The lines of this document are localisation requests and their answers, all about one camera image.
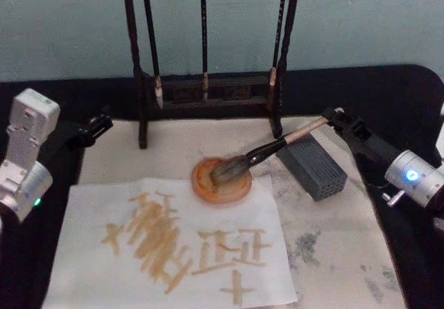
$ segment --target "white paper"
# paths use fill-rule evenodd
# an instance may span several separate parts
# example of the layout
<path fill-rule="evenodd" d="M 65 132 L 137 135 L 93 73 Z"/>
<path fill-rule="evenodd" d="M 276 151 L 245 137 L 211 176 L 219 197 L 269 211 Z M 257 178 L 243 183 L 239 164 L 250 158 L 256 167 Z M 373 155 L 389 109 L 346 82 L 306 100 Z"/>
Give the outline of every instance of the white paper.
<path fill-rule="evenodd" d="M 262 181 L 270 182 L 269 177 Z M 144 192 L 148 196 L 130 201 Z M 134 244 L 128 244 L 137 227 L 134 224 L 129 229 L 131 222 L 143 215 L 147 203 L 155 204 L 170 220 L 170 234 L 173 229 L 180 231 L 177 240 L 172 241 L 176 247 L 164 251 L 173 257 L 183 251 L 181 258 L 161 265 L 168 276 L 151 273 L 152 261 L 141 272 L 146 258 L 141 243 L 148 231 L 141 232 Z M 118 254 L 109 241 L 103 243 L 110 230 L 107 225 L 114 227 L 111 231 L 121 227 L 116 237 Z M 224 243 L 221 233 L 218 240 L 213 234 L 217 231 L 225 233 Z M 146 242 L 154 243 L 153 238 Z M 255 247 L 258 250 L 254 257 Z M 220 265 L 224 267 L 197 273 Z M 189 269 L 179 284 L 165 294 L 171 279 L 186 267 Z M 239 279 L 245 292 L 235 296 L 232 290 L 240 289 Z M 278 210 L 267 187 L 254 181 L 242 201 L 215 206 L 196 197 L 189 181 L 146 178 L 134 183 L 71 188 L 44 308 L 226 309 L 295 301 Z"/>

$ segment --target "calligraphy brush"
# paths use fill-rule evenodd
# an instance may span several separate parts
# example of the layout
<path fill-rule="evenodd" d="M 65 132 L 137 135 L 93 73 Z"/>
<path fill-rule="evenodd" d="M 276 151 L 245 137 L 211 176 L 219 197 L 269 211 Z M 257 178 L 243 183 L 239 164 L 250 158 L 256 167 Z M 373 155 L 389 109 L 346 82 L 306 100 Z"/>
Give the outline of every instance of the calligraphy brush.
<path fill-rule="evenodd" d="M 200 0 L 200 14 L 202 20 L 202 91 L 203 100 L 208 98 L 208 50 L 207 50 L 207 0 Z"/>
<path fill-rule="evenodd" d="M 278 55 L 279 55 L 279 45 L 280 45 L 280 34 L 282 30 L 282 19 L 284 17 L 284 8 L 285 8 L 285 0 L 280 0 L 279 5 L 279 15 L 277 17 L 277 30 L 275 37 L 275 51 L 273 54 L 273 64 L 270 69 L 270 80 L 268 82 L 268 100 L 266 103 L 266 107 L 268 111 L 272 111 L 273 107 L 273 94 L 275 91 L 276 85 L 276 67 L 278 65 Z"/>
<path fill-rule="evenodd" d="M 213 185 L 219 186 L 220 184 L 224 184 L 242 177 L 251 167 L 266 160 L 269 156 L 273 155 L 281 148 L 292 142 L 295 142 L 297 139 L 304 137 L 308 133 L 312 132 L 314 129 L 328 122 L 329 120 L 327 118 L 320 117 L 314 122 L 300 128 L 299 130 L 280 137 L 276 141 L 253 149 L 245 155 L 235 156 L 229 160 L 222 162 L 210 172 L 210 178 L 213 182 Z"/>
<path fill-rule="evenodd" d="M 159 60 L 157 59 L 157 47 L 155 45 L 154 36 L 154 24 L 153 24 L 153 12 L 151 11 L 151 0 L 144 0 L 145 13 L 146 13 L 146 23 L 148 24 L 148 35 L 150 38 L 151 46 L 151 57 L 153 59 L 153 70 L 154 70 L 154 86 L 155 86 L 155 96 L 157 98 L 157 104 L 159 108 L 164 107 L 162 82 L 160 80 L 159 72 Z"/>

